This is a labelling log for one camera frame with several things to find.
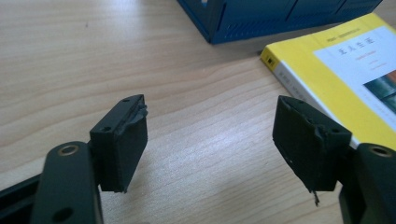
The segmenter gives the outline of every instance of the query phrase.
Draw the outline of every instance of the black plastic part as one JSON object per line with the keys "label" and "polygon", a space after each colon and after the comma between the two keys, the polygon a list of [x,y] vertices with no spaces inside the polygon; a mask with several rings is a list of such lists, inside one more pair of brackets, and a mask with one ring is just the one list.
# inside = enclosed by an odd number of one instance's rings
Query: black plastic part
{"label": "black plastic part", "polygon": [[353,163],[367,205],[361,223],[396,223],[396,152],[360,144]]}
{"label": "black plastic part", "polygon": [[338,158],[352,133],[311,105],[279,96],[273,138],[285,161],[309,191],[332,191]]}
{"label": "black plastic part", "polygon": [[40,175],[0,191],[0,223],[28,223]]}
{"label": "black plastic part", "polygon": [[65,143],[49,152],[31,223],[103,223],[87,144]]}
{"label": "black plastic part", "polygon": [[148,141],[144,96],[117,103],[90,131],[95,174],[103,191],[126,191]]}
{"label": "black plastic part", "polygon": [[361,189],[349,188],[343,186],[338,196],[343,220],[345,224],[358,224],[366,211],[366,202],[364,201]]}

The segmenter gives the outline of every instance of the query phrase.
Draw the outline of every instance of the blue container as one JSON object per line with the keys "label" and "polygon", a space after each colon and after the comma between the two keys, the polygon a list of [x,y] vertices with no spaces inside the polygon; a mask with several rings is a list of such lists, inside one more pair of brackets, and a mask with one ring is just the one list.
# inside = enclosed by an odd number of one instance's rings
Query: blue container
{"label": "blue container", "polygon": [[372,12],[382,0],[177,0],[207,42],[224,43]]}

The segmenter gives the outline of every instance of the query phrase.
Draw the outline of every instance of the screw hole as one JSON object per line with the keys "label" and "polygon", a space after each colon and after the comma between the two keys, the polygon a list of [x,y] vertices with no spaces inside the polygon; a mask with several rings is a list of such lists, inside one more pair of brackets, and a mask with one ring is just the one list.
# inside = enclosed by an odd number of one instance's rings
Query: screw hole
{"label": "screw hole", "polygon": [[382,147],[371,147],[370,149],[377,156],[392,157],[392,154],[388,150],[386,150]]}
{"label": "screw hole", "polygon": [[52,221],[63,222],[69,219],[72,215],[73,215],[73,209],[66,207],[56,212],[52,217]]}
{"label": "screw hole", "polygon": [[58,150],[58,154],[60,156],[70,156],[76,153],[77,150],[78,150],[78,146],[75,145],[65,146]]}
{"label": "screw hole", "polygon": [[108,131],[110,131],[110,130],[111,130],[110,127],[104,127],[104,128],[101,128],[101,129],[100,129],[100,131],[102,131],[102,132],[108,132]]}

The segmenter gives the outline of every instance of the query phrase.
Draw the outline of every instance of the wood grain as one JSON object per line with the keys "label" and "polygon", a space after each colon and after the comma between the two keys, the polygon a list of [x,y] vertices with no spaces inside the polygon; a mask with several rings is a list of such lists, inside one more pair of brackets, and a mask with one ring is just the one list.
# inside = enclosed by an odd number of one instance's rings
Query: wood grain
{"label": "wood grain", "polygon": [[128,192],[102,192],[106,223],[341,223],[339,186],[315,207],[273,144],[287,92],[258,54],[324,28],[211,46],[174,0],[1,1],[0,189],[143,93],[148,146]]}

